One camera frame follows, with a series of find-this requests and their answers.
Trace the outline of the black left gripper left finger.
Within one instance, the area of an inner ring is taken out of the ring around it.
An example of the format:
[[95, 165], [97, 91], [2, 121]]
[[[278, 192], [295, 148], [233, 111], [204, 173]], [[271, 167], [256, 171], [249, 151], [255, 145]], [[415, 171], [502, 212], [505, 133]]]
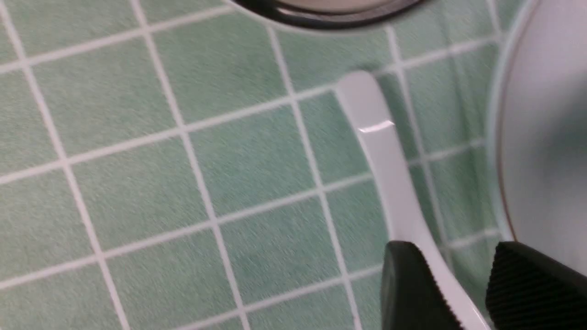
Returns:
[[388, 242], [384, 248], [380, 319], [383, 330], [463, 328], [412, 242]]

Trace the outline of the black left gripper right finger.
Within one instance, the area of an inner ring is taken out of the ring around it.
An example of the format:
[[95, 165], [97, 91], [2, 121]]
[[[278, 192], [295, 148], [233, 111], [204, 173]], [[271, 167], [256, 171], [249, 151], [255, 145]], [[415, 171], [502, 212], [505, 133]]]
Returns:
[[519, 242], [499, 242], [486, 291], [499, 330], [584, 330], [587, 279]]

